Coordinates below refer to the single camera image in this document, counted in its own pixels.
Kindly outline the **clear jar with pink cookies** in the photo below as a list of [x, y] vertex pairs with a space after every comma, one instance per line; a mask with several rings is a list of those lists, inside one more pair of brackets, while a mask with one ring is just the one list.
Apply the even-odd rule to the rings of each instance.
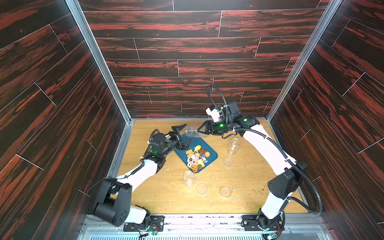
[[196, 126], [189, 126], [186, 129], [186, 136], [190, 138], [206, 138], [208, 135], [199, 133]]

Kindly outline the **yellow fish shaped cookie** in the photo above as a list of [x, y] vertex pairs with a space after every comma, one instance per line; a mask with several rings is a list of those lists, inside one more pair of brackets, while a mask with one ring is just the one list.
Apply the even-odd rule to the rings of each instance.
[[201, 148], [202, 148], [202, 147], [201, 147], [200, 145], [197, 145], [197, 146], [195, 147], [194, 151], [195, 151], [195, 152], [199, 152], [199, 150], [201, 150]]

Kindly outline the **pale yellow rectangular biscuit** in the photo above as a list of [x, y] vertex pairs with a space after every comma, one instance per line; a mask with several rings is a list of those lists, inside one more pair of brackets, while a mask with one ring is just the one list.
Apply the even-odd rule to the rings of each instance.
[[199, 159], [199, 160], [197, 161], [197, 163], [198, 163], [198, 165], [201, 165], [202, 167], [205, 166], [204, 161], [201, 160], [201, 159]]

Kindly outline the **clear jar with star cookies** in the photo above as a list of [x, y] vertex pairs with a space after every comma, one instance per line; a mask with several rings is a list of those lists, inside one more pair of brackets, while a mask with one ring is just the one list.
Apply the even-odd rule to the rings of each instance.
[[230, 155], [235, 155], [239, 149], [239, 145], [240, 145], [240, 140], [238, 138], [231, 139], [228, 146], [228, 153]]

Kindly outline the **brown pretzel cookie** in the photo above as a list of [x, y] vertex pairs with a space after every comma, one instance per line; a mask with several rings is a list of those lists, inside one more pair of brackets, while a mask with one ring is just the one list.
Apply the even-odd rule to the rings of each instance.
[[191, 166], [191, 169], [194, 173], [197, 173], [199, 170], [197, 166]]

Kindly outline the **clear jar with yellow cookies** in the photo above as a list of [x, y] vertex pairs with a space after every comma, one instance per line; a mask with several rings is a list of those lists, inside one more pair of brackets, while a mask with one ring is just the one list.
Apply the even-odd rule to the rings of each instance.
[[183, 180], [188, 188], [192, 188], [195, 182], [195, 175], [191, 171], [185, 171], [183, 174]]

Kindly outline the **clear jar lid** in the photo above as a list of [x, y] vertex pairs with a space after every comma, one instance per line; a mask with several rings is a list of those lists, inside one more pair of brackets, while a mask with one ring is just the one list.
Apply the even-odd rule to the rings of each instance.
[[206, 194], [207, 193], [207, 191], [208, 191], [208, 187], [207, 187], [207, 185], [205, 185], [205, 184], [198, 184], [197, 186], [196, 186], [196, 192], [198, 193], [198, 194], [200, 194], [200, 195], [204, 195], [204, 194]]
[[227, 186], [220, 187], [219, 192], [223, 198], [229, 198], [232, 194], [232, 190]]
[[231, 158], [224, 158], [222, 163], [225, 167], [229, 168], [233, 165], [234, 162]]

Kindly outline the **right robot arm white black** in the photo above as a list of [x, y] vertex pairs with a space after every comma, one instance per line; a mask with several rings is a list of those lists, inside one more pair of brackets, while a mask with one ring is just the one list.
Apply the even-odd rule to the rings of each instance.
[[[214, 122], [205, 121], [198, 129], [198, 133], [205, 135], [223, 136], [239, 134], [247, 140], [263, 156], [276, 177], [268, 182], [269, 194], [263, 206], [259, 209], [254, 223], [262, 231], [278, 231], [284, 229], [284, 209], [291, 201], [297, 202], [308, 212], [319, 215], [323, 211], [323, 202], [319, 191], [311, 179], [306, 175], [307, 165], [297, 162], [287, 154], [264, 130], [260, 122], [248, 115], [234, 119], [227, 123], [224, 120]], [[305, 181], [310, 187], [317, 207], [312, 209], [303, 201], [292, 197], [293, 192]]]

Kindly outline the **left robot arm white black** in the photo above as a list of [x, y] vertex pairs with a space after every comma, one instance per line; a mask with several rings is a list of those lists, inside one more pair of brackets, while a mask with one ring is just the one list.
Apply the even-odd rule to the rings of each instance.
[[94, 184], [96, 194], [91, 197], [88, 215], [94, 215], [116, 227], [132, 225], [140, 231], [150, 226], [151, 211], [132, 205], [132, 193], [148, 178], [158, 173], [166, 157], [175, 149], [188, 150], [192, 141], [183, 141], [180, 131], [187, 125], [172, 126], [167, 134], [155, 129], [140, 165], [122, 176], [106, 177]]

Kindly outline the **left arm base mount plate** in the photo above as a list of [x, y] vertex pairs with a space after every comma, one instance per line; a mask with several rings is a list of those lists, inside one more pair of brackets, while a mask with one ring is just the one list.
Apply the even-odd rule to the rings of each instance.
[[165, 216], [150, 215], [141, 224], [124, 223], [124, 232], [162, 232], [164, 230]]

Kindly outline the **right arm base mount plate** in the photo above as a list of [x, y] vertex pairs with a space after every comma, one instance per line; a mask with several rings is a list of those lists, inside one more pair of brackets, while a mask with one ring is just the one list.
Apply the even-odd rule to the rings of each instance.
[[274, 219], [268, 219], [264, 215], [243, 215], [241, 226], [245, 231], [272, 231], [280, 232], [284, 229], [286, 217], [283, 214]]

